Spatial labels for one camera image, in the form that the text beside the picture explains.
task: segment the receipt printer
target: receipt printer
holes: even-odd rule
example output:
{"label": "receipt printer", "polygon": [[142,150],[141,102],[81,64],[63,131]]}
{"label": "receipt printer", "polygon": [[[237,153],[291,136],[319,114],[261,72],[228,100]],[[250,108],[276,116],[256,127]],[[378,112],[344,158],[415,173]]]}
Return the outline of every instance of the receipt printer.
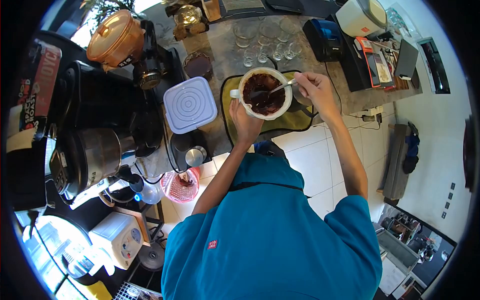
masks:
{"label": "receipt printer", "polygon": [[318,61],[339,61],[342,57],[343,40],[337,23],[311,19],[303,26],[303,32]]}

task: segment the copper lid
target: copper lid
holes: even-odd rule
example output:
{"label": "copper lid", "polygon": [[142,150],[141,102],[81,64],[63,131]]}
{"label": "copper lid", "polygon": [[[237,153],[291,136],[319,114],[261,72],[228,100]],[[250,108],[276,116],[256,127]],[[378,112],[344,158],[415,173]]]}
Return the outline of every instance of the copper lid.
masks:
{"label": "copper lid", "polygon": [[103,62],[122,43],[132,23],[133,18],[128,10],[119,10],[105,19],[88,44],[88,59]]}

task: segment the phone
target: phone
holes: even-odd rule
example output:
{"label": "phone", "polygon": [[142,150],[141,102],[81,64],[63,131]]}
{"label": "phone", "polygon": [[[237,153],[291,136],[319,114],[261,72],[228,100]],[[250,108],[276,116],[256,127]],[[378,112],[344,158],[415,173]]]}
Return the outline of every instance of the phone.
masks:
{"label": "phone", "polygon": [[355,46],[358,50],[363,52],[365,62],[367,63],[368,73],[370,74],[370,83],[372,87],[380,86],[380,79],[378,77],[377,64],[375,62],[375,53],[373,53],[370,41],[364,37],[358,36],[355,38]]}

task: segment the countertop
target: countertop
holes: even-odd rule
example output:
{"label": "countertop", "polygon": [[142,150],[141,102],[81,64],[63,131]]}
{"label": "countertop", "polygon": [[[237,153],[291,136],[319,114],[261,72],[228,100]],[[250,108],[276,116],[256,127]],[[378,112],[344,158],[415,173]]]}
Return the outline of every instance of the countertop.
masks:
{"label": "countertop", "polygon": [[[213,156],[231,151],[231,145],[225,130],[220,106],[220,89],[223,81],[233,75],[245,74],[252,68],[260,66],[271,68],[274,67],[270,61],[265,64],[260,64],[258,61],[255,61],[253,66],[250,68],[247,68],[243,65],[243,53],[246,48],[240,48],[235,44],[235,36],[232,32],[233,25],[240,23],[244,26],[258,27],[265,18],[278,23],[279,20],[287,17],[296,23],[299,28],[301,28],[307,20],[312,18],[308,16],[296,15],[250,17],[235,20],[227,18],[225,21],[210,24],[210,30],[208,32],[190,36],[183,41],[177,42],[173,37],[173,28],[175,27],[175,22],[173,21],[173,17],[167,17],[165,14],[165,7],[163,5],[155,5],[145,10],[144,13],[155,25],[157,43],[164,48],[176,48],[180,55],[181,62],[183,62],[188,54],[197,51],[204,52],[210,57],[214,75],[208,83],[216,101],[218,114],[214,121],[200,127],[199,129],[204,132],[207,141],[207,147]],[[283,59],[279,61],[278,70],[281,72],[300,70],[302,72],[310,71],[330,75],[331,81],[338,91],[338,95],[334,92],[334,98],[339,108],[340,100],[338,96],[341,98],[343,115],[356,113],[364,109],[380,106],[382,104],[421,93],[421,90],[415,89],[411,84],[409,84],[410,89],[402,91],[387,93],[383,91],[383,89],[369,89],[352,93],[348,89],[347,81],[339,62],[324,63],[317,61],[305,34],[301,30],[294,38],[290,39],[289,42],[294,40],[301,43],[301,53],[292,60]],[[258,45],[256,38],[252,41],[248,48],[251,48],[254,45]],[[313,119],[312,125],[322,122],[323,121],[321,118],[319,118],[317,115]],[[168,124],[167,129],[168,136],[170,137],[172,132],[170,131]],[[268,136],[261,135],[258,141],[276,137],[285,133],[286,132],[275,132],[269,133]],[[150,176],[159,175],[172,170],[167,159],[163,142],[164,141],[162,141],[161,147],[153,154],[145,159],[139,159],[139,162],[145,165],[146,169],[148,170],[148,175]]]}

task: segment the window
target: window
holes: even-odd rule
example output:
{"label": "window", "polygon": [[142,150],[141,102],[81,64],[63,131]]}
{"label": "window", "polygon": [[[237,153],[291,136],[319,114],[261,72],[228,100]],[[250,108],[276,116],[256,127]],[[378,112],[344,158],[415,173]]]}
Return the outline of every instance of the window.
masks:
{"label": "window", "polygon": [[[75,286],[66,280],[66,270],[61,260],[64,256],[69,263],[72,262],[79,253],[90,246],[90,241],[72,223],[56,216],[40,216],[36,229],[38,232],[34,228],[30,238],[30,226],[27,226],[23,233],[23,242],[48,288],[60,300],[85,299]],[[52,261],[42,240],[55,261]]]}

